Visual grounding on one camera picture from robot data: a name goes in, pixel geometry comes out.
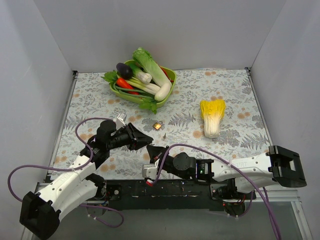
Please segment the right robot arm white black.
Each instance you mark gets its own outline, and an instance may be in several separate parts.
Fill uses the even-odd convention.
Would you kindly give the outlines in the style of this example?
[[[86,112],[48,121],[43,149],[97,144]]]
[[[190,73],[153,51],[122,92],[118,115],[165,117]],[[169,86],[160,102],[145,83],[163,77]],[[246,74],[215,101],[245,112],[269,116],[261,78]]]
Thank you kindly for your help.
[[[266,153],[230,161],[215,154],[211,159],[196,159],[185,152],[170,156],[169,150],[147,146],[150,163],[143,165],[142,176],[148,185],[156,183],[161,171],[203,185],[226,181],[226,192],[232,199],[276,184],[285,188],[307,185],[299,154],[281,146],[271,145]]]

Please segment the green plastic basket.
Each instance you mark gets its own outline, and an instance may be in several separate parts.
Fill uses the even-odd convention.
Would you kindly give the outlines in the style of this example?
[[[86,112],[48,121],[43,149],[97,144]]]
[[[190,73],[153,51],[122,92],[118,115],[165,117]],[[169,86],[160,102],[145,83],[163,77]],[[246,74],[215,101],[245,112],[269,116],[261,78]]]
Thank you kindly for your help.
[[[116,70],[102,77],[120,98],[152,110],[162,107],[176,83],[176,73],[149,60],[145,65],[135,60],[118,63]]]

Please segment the green celery leaves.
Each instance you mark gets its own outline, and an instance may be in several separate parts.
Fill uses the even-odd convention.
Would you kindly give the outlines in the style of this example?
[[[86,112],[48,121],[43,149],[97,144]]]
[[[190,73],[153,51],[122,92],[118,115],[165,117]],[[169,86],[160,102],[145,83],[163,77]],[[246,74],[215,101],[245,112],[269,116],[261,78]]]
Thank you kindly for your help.
[[[157,101],[153,98],[147,98],[143,97],[141,99],[141,103],[139,104],[139,107],[144,110],[149,110],[153,114],[157,113]]]

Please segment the white radish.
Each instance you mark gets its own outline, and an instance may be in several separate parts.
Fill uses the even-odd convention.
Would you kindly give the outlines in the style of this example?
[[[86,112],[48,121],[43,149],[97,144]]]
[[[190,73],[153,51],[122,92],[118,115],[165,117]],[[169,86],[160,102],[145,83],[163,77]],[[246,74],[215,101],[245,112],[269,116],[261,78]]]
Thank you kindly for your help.
[[[169,94],[171,87],[172,87],[172,84],[170,82],[165,83],[163,86],[160,87],[159,91],[154,95],[154,99],[157,102],[163,101]]]

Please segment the red orange pepper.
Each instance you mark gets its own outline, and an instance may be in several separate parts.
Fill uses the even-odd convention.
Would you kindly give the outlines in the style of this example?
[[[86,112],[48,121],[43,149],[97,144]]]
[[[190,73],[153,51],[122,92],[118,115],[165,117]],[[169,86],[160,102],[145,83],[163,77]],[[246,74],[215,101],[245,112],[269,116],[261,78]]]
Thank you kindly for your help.
[[[139,93],[134,91],[135,89],[130,84],[128,84],[125,79],[121,77],[116,80],[116,85],[122,89],[125,89],[125,91],[129,94],[139,95]]]

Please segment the small brass padlock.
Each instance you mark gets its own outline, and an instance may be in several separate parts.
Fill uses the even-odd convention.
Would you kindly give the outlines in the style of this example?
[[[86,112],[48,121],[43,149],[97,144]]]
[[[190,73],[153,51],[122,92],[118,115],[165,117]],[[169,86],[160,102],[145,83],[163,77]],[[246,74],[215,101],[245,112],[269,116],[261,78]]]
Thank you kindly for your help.
[[[162,128],[163,125],[164,125],[163,121],[157,121],[152,125],[152,127],[158,131]]]

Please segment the green napa cabbage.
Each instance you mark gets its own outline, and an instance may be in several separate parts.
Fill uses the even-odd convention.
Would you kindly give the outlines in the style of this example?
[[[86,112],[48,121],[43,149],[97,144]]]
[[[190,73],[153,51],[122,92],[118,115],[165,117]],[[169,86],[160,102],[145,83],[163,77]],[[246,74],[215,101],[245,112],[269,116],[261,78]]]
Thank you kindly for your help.
[[[137,48],[132,53],[135,60],[148,74],[152,76],[152,80],[160,87],[165,83],[171,83],[161,67],[155,62],[151,54],[142,47]]]

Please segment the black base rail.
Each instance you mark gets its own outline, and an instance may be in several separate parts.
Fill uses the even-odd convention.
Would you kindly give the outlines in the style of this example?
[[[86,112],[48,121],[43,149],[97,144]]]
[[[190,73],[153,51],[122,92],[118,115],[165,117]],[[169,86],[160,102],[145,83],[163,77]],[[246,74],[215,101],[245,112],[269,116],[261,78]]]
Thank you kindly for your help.
[[[97,192],[91,201],[123,210],[194,210],[224,211],[227,203],[214,197],[219,184],[197,184],[193,180],[165,179],[155,186],[144,180],[106,180],[97,174],[85,178]]]

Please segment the green long beans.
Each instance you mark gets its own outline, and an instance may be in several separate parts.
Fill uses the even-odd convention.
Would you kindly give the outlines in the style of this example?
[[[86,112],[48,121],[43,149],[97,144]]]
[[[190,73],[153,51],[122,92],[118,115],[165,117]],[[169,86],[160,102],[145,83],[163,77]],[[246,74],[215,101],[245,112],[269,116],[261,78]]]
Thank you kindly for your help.
[[[131,97],[135,97],[135,98],[149,98],[154,100],[154,96],[150,93],[147,93],[141,89],[128,89],[128,88],[122,88],[120,86],[118,86],[116,83],[114,83],[112,85],[112,89],[117,91],[118,93],[122,94],[122,95],[126,95],[126,96],[131,96]]]

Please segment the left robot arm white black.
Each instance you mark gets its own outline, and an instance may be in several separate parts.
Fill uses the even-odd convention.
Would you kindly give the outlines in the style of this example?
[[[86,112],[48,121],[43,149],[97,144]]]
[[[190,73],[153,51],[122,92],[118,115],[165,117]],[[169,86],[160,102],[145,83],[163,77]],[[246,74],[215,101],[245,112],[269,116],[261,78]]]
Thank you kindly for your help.
[[[110,150],[126,146],[136,151],[152,141],[132,123],[117,127],[113,120],[105,119],[71,166],[46,187],[23,197],[19,222],[39,239],[47,240],[61,220],[85,200],[106,196],[104,179],[94,172],[109,158]]]

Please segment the white green leek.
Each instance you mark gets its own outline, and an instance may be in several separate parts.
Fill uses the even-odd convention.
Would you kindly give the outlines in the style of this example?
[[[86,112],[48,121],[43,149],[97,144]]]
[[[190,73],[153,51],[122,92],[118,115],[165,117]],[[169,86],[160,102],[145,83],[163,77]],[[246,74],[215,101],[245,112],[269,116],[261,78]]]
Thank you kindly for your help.
[[[144,72],[137,65],[131,63],[129,67],[132,69],[133,76],[140,80],[143,84],[150,84],[152,80],[152,76],[149,73]]]

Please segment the floral table mat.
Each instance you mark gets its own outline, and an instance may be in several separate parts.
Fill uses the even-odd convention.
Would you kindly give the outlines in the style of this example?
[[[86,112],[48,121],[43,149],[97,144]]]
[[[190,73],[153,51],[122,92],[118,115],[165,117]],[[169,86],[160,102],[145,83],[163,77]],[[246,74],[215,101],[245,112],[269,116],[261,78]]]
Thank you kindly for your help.
[[[226,109],[219,136],[209,139],[204,133],[200,102],[216,99],[224,100]],[[152,137],[155,146],[171,146],[171,156],[185,152],[205,159],[203,150],[207,150],[232,160],[267,152],[271,144],[244,69],[178,70],[172,93],[156,114],[117,97],[101,73],[80,73],[51,165],[69,167],[84,142],[96,133],[101,118],[114,119],[121,113],[127,115],[128,123]],[[153,124],[158,121],[163,121],[163,126],[155,130]]]

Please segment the yellow napa cabbage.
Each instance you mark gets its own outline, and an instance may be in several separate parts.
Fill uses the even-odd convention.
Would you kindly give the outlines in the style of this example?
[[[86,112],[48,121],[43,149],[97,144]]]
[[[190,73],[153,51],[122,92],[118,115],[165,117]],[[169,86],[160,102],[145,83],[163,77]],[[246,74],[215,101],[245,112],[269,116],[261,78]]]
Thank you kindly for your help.
[[[204,122],[204,135],[209,139],[220,134],[220,122],[225,115],[226,103],[223,99],[200,102],[201,118]]]

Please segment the purple eggplant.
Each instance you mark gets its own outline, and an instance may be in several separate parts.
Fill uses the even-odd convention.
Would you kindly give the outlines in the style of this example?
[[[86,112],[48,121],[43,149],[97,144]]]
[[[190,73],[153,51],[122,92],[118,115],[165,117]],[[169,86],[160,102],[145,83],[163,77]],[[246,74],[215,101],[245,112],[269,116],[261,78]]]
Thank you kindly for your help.
[[[125,80],[131,79],[134,75],[131,67],[127,64],[122,63],[122,62],[119,62],[116,65],[116,69],[117,69],[117,72],[120,74],[120,76]]]

